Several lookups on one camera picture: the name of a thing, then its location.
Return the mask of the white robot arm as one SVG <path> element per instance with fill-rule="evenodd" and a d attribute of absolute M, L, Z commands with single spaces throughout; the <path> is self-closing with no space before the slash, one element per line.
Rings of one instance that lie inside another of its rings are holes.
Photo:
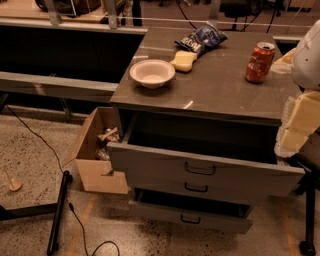
<path fill-rule="evenodd" d="M 296 100 L 288 100 L 283 110 L 282 126 L 275 146 L 282 157 L 297 153 L 320 127 L 320 20 L 298 43 L 291 72 L 294 83 L 304 92 Z"/>

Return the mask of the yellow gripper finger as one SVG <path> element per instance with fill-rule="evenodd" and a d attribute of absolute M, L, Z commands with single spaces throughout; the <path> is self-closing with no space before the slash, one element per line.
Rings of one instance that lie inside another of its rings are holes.
<path fill-rule="evenodd" d="M 320 127 L 320 92 L 307 91 L 295 101 L 288 128 L 305 136 Z"/>
<path fill-rule="evenodd" d="M 280 147 L 282 151 L 297 153 L 307 140 L 306 135 L 286 129 L 280 140 Z"/>

